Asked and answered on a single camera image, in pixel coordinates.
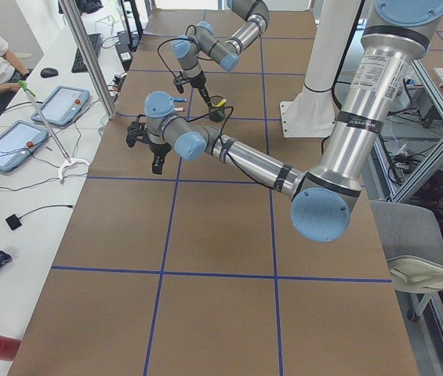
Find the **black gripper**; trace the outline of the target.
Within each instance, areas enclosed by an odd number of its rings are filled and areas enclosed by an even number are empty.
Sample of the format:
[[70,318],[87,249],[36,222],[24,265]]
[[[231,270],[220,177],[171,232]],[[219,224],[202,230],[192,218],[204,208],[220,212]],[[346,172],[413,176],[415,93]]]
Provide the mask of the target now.
[[162,175],[165,158],[167,154],[171,151],[172,147],[168,143],[151,143],[149,149],[154,155],[154,160],[151,165],[152,172],[154,174]]
[[199,74],[191,79],[191,86],[198,90],[201,98],[204,100],[207,106],[212,106],[212,101],[205,84],[206,78],[204,74]]

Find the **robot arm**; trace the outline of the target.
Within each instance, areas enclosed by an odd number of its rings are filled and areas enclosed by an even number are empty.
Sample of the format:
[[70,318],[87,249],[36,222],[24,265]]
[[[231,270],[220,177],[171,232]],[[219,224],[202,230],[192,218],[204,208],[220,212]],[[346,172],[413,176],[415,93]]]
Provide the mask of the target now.
[[269,10],[261,0],[228,1],[227,6],[245,21],[229,38],[217,38],[214,27],[201,21],[194,25],[193,31],[171,41],[172,52],[181,67],[181,72],[173,80],[177,91],[182,93],[183,86],[189,84],[198,90],[209,106],[212,100],[206,88],[206,77],[198,54],[204,53],[224,71],[231,72],[238,64],[240,55],[267,30],[270,23]]
[[343,235],[361,193],[362,167],[383,128],[410,64],[427,54],[443,16],[443,1],[375,1],[361,37],[361,62],[339,110],[332,108],[336,75],[364,4],[327,1],[302,92],[281,105],[287,137],[322,137],[329,143],[315,167],[300,172],[213,127],[178,115],[162,91],[145,100],[146,135],[186,161],[203,154],[240,169],[257,183],[292,202],[291,220],[304,237],[328,242]]

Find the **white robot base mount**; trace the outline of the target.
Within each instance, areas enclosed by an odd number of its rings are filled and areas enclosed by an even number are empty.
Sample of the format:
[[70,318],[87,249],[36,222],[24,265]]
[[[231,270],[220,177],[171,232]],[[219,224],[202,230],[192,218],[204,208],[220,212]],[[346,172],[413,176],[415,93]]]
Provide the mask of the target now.
[[325,138],[331,133],[335,120],[333,86],[364,4],[355,0],[323,3],[303,89],[293,101],[281,103],[285,137]]

